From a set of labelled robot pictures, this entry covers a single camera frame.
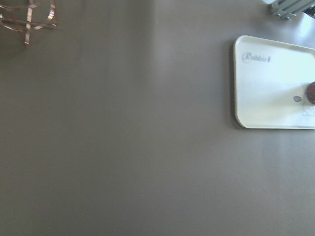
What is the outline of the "cream rectangular tray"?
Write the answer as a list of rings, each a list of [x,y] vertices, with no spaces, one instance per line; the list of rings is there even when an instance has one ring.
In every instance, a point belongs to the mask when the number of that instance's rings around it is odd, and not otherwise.
[[[234,108],[238,123],[252,129],[314,129],[313,48],[253,36],[234,44]]]

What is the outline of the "dark sauce bottle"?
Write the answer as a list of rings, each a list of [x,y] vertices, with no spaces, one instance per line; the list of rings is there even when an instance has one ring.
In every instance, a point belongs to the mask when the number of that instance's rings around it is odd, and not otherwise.
[[[306,96],[311,104],[315,104],[315,82],[310,83],[306,89]]]

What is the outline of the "aluminium frame post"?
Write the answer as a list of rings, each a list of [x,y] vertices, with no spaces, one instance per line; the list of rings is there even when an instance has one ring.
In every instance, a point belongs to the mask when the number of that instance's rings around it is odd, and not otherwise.
[[[281,19],[290,20],[299,13],[315,18],[315,0],[264,0],[270,13]]]

